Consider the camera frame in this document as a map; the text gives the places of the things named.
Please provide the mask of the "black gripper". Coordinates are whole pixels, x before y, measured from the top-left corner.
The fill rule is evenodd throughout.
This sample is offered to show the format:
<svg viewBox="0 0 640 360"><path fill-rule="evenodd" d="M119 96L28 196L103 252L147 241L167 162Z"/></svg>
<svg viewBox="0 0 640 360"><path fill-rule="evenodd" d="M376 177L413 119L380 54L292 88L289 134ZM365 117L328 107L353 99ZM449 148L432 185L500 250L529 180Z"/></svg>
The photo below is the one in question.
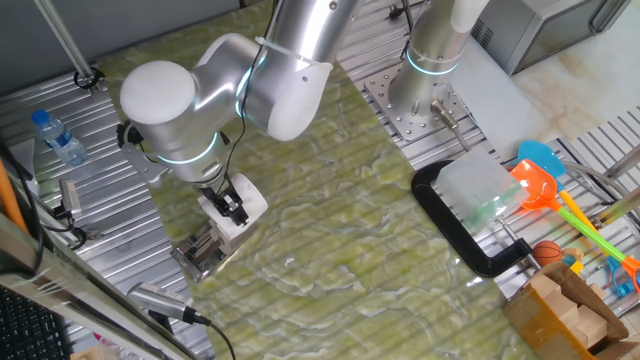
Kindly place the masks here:
<svg viewBox="0 0 640 360"><path fill-rule="evenodd" d="M202 187L200 191L223 218L229 218L236 226L248 223L243 200L235 192L229 177L224 177L219 185Z"/></svg>

